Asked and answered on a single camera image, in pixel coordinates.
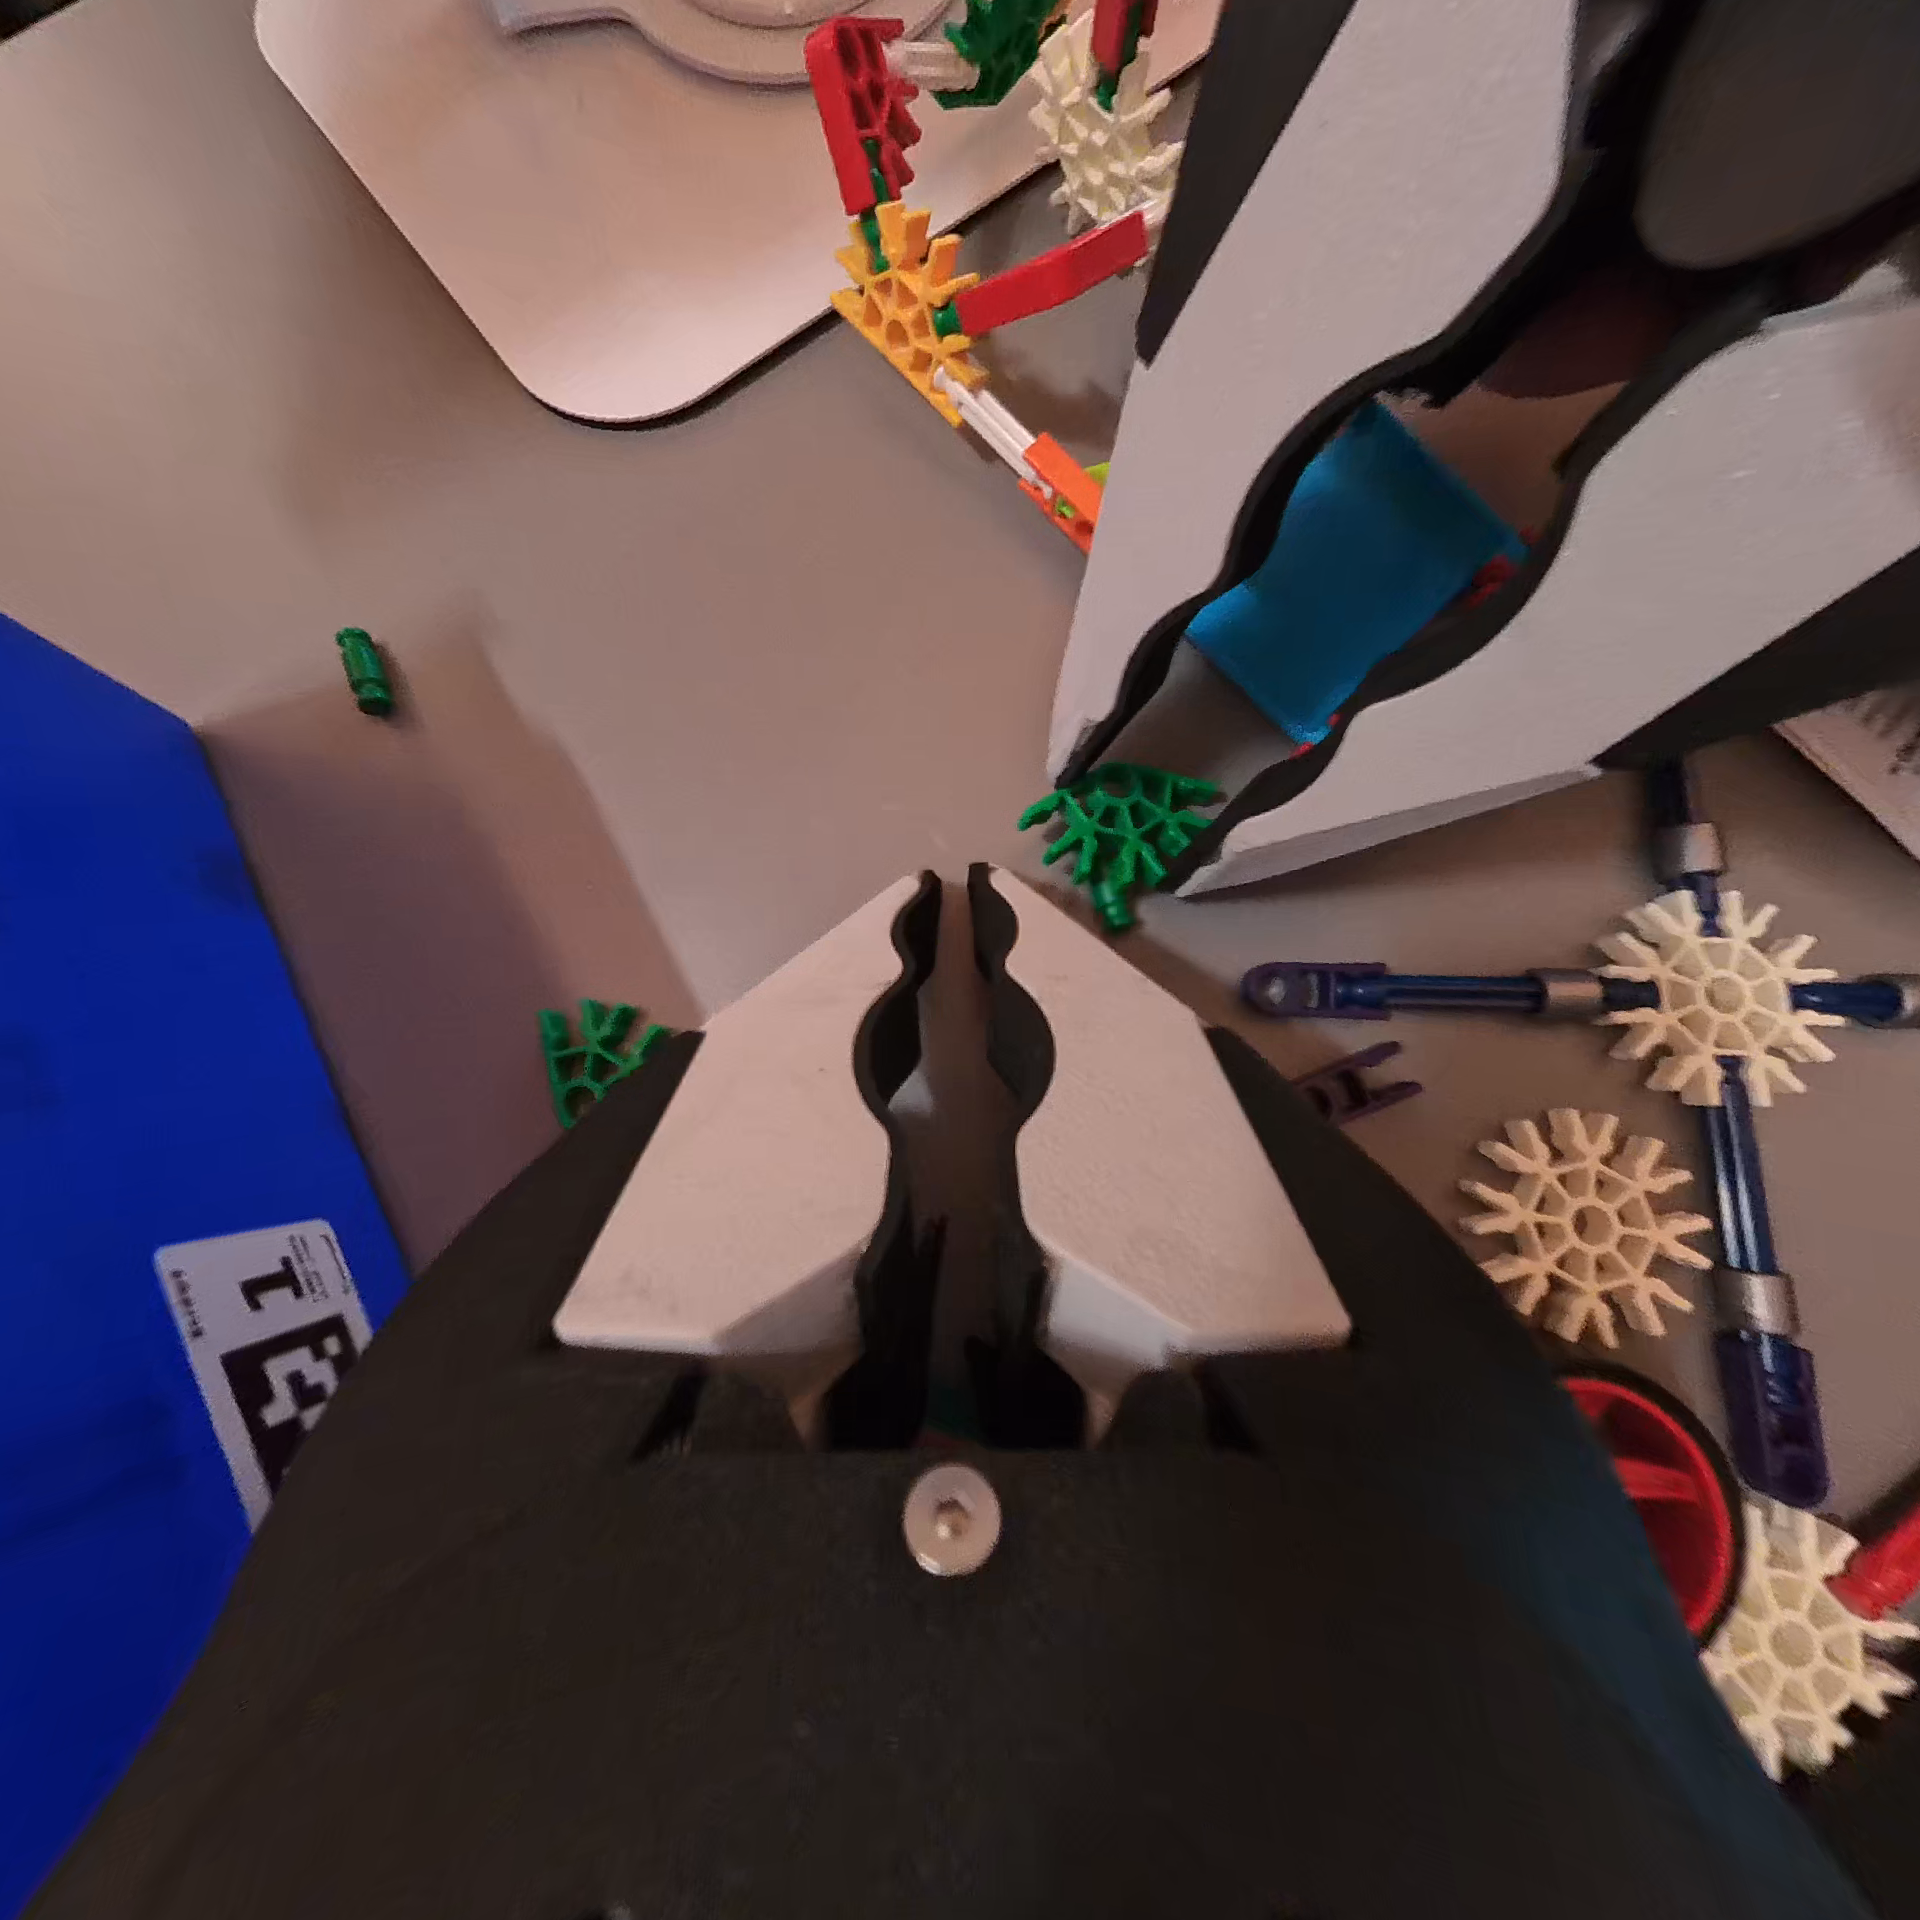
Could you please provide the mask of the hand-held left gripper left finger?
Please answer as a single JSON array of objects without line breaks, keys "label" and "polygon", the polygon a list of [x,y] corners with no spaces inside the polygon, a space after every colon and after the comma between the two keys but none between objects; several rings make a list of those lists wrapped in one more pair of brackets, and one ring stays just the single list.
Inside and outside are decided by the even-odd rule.
[{"label": "hand-held left gripper left finger", "polygon": [[926,1423],[940,1219],[889,1101],[919,1070],[940,879],[896,879],[722,1009],[667,1093],[555,1337],[747,1373],[831,1445]]}]

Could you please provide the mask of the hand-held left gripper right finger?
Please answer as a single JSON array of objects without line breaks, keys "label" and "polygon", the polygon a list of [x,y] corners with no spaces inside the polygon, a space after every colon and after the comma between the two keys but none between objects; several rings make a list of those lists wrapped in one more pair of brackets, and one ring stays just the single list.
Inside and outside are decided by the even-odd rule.
[{"label": "hand-held left gripper right finger", "polygon": [[1208,1023],[1026,879],[973,864],[996,1154],[996,1333],[969,1347],[998,1445],[1095,1441],[1143,1373],[1329,1353],[1354,1322]]}]

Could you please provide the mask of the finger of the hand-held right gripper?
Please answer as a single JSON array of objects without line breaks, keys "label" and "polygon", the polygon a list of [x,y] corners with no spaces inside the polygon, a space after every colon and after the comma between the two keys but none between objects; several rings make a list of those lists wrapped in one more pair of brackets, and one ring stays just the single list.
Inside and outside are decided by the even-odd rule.
[{"label": "finger of the hand-held right gripper", "polygon": [[1240,582],[1334,423],[1421,369],[1567,169],[1567,0],[1223,5],[1054,692],[1071,779]]},{"label": "finger of the hand-held right gripper", "polygon": [[1194,898],[1725,737],[1748,664],[1916,553],[1920,307],[1886,273],[1685,325],[1586,422],[1516,574],[1377,659],[1334,733],[1172,867]]}]

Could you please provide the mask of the colourful construction toy model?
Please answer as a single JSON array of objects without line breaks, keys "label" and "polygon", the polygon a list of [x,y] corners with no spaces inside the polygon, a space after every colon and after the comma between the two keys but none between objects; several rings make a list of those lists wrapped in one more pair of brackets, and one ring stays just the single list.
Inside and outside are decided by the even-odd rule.
[{"label": "colourful construction toy model", "polygon": [[[1161,137],[1159,5],[966,5],[935,37],[901,18],[839,13],[806,31],[805,77],[825,127],[849,243],[838,316],[955,427],[988,446],[1082,553],[1108,466],[1073,463],[988,387],[973,344],[1134,273],[1161,243],[1183,141]],[[913,101],[988,108],[1016,82],[1067,243],[998,273],[966,273],[959,237],[909,206]],[[1377,399],[1295,481],[1253,574],[1188,620],[1188,641],[1282,728],[1318,740],[1360,674],[1442,613],[1513,580],[1520,535]]]}]

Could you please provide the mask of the purple toy clip connector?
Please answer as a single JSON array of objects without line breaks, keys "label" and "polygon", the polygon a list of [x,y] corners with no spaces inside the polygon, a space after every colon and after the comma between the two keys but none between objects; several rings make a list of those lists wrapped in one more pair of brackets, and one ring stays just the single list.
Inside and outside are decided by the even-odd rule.
[{"label": "purple toy clip connector", "polygon": [[1423,1094],[1423,1083],[1396,1080],[1398,1057],[1404,1057],[1398,1040],[1377,1040],[1377,1045],[1339,1053],[1323,1065],[1295,1074],[1290,1085],[1308,1101],[1308,1109],[1318,1121],[1349,1130],[1365,1117],[1381,1117]]}]

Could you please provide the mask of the illustrated toy leaflet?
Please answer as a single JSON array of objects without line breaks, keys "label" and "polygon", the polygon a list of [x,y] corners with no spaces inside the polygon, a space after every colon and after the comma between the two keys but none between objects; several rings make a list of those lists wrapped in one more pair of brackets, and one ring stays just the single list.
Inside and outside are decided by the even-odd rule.
[{"label": "illustrated toy leaflet", "polygon": [[1774,733],[1920,856],[1920,688],[1876,688]]}]

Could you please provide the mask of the cream snowflake toy connector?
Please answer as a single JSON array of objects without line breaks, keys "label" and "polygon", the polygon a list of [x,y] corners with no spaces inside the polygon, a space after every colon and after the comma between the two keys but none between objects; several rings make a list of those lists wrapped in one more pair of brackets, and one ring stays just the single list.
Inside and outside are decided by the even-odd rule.
[{"label": "cream snowflake toy connector", "polygon": [[1613,1113],[1553,1109],[1506,1121],[1476,1158],[1494,1179],[1463,1181],[1475,1209],[1458,1224],[1494,1240],[1476,1268],[1520,1322],[1615,1350],[1694,1313],[1682,1274],[1708,1274],[1694,1240],[1712,1219],[1673,1204],[1689,1172],[1666,1142],[1629,1138]]},{"label": "cream snowflake toy connector", "polygon": [[1857,1548],[1814,1512],[1744,1497],[1732,1613],[1699,1664],[1774,1783],[1821,1773],[1851,1747],[1848,1716],[1886,1716],[1916,1692],[1916,1625],[1871,1618],[1834,1586]]}]

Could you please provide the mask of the blue rod cross assembly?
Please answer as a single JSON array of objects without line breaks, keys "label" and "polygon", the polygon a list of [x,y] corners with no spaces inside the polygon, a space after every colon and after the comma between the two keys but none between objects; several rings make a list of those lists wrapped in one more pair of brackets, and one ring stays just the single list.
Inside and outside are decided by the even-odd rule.
[{"label": "blue rod cross assembly", "polygon": [[1725,883],[1725,845],[1682,764],[1645,779],[1662,890],[1599,942],[1604,965],[1524,976],[1396,976],[1381,962],[1259,962],[1240,999],[1271,1022],[1497,1011],[1613,1029],[1613,1057],[1694,1113],[1712,1172],[1712,1350],[1739,1484],[1786,1507],[1827,1499],[1814,1360],[1774,1256],[1757,1109],[1834,1063],[1824,1029],[1916,1029],[1916,976],[1839,977],[1774,906]]}]

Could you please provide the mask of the red wheel with black tyre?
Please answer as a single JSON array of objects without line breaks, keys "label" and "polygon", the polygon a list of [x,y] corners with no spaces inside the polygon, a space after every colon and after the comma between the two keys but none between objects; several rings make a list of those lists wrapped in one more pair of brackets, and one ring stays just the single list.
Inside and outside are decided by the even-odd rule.
[{"label": "red wheel with black tyre", "polygon": [[1666,1592],[1708,1648],[1739,1599],[1748,1548],[1726,1454],[1673,1389],[1618,1360],[1556,1360],[1556,1383],[1613,1457]]}]

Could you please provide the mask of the blue plastic box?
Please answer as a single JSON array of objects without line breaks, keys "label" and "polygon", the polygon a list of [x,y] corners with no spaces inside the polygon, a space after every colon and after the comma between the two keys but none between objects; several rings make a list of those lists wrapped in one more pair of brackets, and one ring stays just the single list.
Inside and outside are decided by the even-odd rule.
[{"label": "blue plastic box", "polygon": [[4,1914],[166,1711],[403,1288],[198,737],[4,615]]}]

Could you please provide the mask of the white book stand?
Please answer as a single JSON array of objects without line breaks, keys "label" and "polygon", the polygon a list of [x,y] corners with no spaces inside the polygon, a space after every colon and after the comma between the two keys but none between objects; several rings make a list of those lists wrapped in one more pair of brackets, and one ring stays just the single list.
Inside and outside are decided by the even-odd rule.
[{"label": "white book stand", "polygon": [[829,18],[948,56],[962,5],[260,0],[252,37],[516,383],[663,422],[831,312]]}]

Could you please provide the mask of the red toy rod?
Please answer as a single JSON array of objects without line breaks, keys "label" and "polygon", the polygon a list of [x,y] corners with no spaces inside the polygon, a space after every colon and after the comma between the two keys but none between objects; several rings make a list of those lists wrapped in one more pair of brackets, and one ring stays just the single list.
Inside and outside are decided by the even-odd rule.
[{"label": "red toy rod", "polygon": [[1907,1502],[1834,1574],[1834,1593],[1862,1618],[1892,1618],[1920,1586],[1920,1507]]}]

